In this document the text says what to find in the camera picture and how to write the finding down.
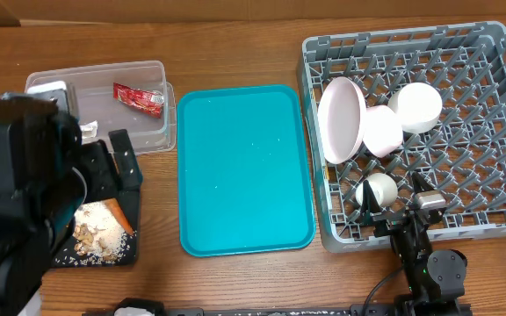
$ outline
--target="plastic crate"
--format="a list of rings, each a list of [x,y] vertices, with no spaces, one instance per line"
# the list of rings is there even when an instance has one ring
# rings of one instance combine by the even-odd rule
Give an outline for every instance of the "plastic crate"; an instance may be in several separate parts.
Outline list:
[[[347,76],[368,106],[387,104],[408,83],[427,82],[444,108],[427,133],[405,134],[403,144],[378,159],[364,146],[339,165],[325,161],[317,105],[327,83]],[[432,241],[506,236],[506,28],[498,22],[442,25],[308,38],[299,65],[302,110],[314,163],[322,243],[330,252],[389,247],[372,227],[358,224],[354,191],[374,172],[389,174],[408,203],[409,171],[443,191],[447,212],[432,226]]]

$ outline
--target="clear plastic bin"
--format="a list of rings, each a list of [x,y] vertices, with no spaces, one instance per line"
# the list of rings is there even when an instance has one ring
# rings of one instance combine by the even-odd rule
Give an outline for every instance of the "clear plastic bin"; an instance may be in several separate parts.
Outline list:
[[[83,142],[104,140],[112,150],[110,131],[127,129],[136,154],[171,150],[176,142],[176,115],[173,89],[165,80],[159,61],[136,61],[33,73],[25,90],[42,83],[63,80],[76,89],[79,124],[98,122],[97,136]],[[140,90],[163,94],[163,115],[153,118],[113,97],[112,85],[124,84]]]

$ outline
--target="wire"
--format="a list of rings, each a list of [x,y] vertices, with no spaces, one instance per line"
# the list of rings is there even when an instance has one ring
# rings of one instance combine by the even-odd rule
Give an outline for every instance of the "wire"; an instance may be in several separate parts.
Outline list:
[[[366,309],[368,308],[368,304],[370,304],[370,300],[372,299],[372,297],[374,296],[374,294],[376,293],[376,291],[380,287],[382,287],[382,285],[386,284],[387,281],[389,281],[389,280],[393,279],[395,276],[397,276],[402,270],[403,270],[403,267],[401,266],[397,270],[395,270],[392,273],[388,274],[386,277],[384,277],[382,279],[382,281],[380,281],[378,284],[376,284],[376,286],[374,286],[374,288],[372,289],[372,291],[370,291],[370,293],[368,293],[368,296],[366,297],[365,304],[362,305],[362,312],[360,313],[361,316],[366,316]]]

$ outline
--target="red snack package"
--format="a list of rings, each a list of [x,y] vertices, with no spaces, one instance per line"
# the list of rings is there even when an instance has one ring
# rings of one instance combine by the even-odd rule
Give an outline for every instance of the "red snack package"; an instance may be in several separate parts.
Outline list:
[[[163,96],[158,92],[132,89],[122,84],[113,85],[114,98],[154,118],[162,116]]]

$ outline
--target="candy bar wrapper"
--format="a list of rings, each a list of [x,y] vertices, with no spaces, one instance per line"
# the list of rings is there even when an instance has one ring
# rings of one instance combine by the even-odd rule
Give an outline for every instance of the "candy bar wrapper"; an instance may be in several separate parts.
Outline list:
[[[115,83],[113,89],[114,98],[123,104],[154,118],[159,119],[162,116],[163,95],[161,93],[132,89],[119,83]]]

